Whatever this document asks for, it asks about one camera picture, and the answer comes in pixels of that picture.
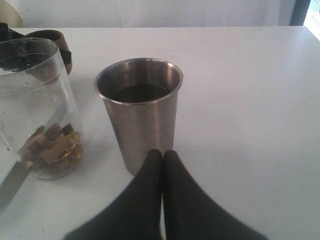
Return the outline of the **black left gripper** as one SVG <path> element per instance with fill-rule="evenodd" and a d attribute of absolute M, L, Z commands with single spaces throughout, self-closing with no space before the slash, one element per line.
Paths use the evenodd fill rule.
<path fill-rule="evenodd" d="M 23 34 L 9 28 L 7 23 L 0 23 L 0 40 L 15 40 L 23 37 Z M 72 53 L 69 50 L 61 49 L 61 57 L 65 66 L 72 63 Z"/>

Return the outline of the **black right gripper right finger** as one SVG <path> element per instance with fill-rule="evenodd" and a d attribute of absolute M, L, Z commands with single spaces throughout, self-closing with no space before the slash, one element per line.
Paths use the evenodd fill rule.
<path fill-rule="evenodd" d="M 168 240 L 265 240 L 213 201 L 196 183 L 179 155 L 162 162 L 163 206 Z"/>

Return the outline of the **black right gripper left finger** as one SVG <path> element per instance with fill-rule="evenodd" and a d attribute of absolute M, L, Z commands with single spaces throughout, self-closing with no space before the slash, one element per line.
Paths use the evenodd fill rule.
<path fill-rule="evenodd" d="M 125 190 L 66 240 L 160 240 L 162 154 L 150 150 Z"/>

